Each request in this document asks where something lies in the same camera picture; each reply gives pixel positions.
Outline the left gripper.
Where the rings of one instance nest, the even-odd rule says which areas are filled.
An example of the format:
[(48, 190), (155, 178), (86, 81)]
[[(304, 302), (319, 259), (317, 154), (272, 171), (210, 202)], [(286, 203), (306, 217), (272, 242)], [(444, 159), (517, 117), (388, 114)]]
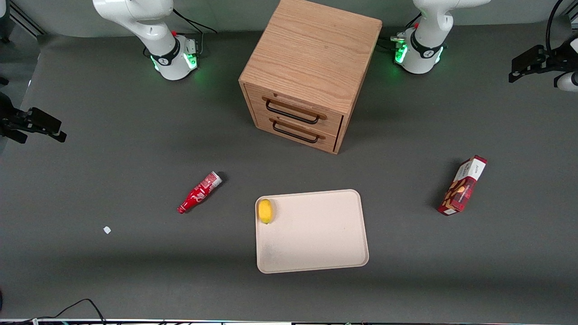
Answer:
[[(552, 49), (550, 43), (547, 42), (546, 51), (549, 55), (547, 62), (550, 63), (550, 68), (562, 72), (553, 80), (554, 87), (562, 91), (578, 92), (578, 40), (566, 39), (555, 49)], [(508, 82), (514, 83), (523, 76), (532, 74), (532, 70), (540, 69), (544, 62), (544, 46), (531, 47), (512, 59), (512, 72), (508, 74)]]

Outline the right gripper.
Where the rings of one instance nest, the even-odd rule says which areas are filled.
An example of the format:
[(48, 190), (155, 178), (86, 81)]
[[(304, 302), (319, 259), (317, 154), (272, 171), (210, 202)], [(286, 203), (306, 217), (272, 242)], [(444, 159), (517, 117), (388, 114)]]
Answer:
[(24, 144), (28, 136), (21, 130), (24, 130), (29, 123), (43, 131), (43, 134), (64, 143), (67, 134), (61, 130), (61, 121), (45, 113), (37, 107), (32, 107), (29, 111), (17, 109), (12, 104), (10, 98), (4, 93), (0, 93), (0, 127), (1, 136), (14, 140), (17, 143)]

